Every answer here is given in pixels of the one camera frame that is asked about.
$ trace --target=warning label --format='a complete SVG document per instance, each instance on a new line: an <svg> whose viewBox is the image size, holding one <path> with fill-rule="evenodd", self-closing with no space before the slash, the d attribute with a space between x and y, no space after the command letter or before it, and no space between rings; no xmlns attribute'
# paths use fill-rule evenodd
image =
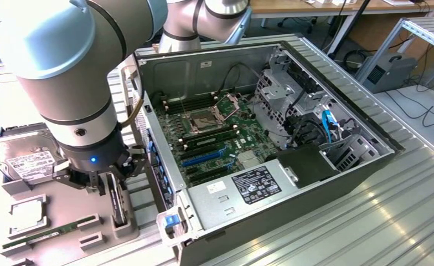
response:
<svg viewBox="0 0 434 266"><path fill-rule="evenodd" d="M25 181L50 176L53 173L53 162L54 158L49 151L6 159L6 163Z"/></svg>
<svg viewBox="0 0 434 266"><path fill-rule="evenodd" d="M252 204L280 192L266 166L231 177L231 180L246 204Z"/></svg>

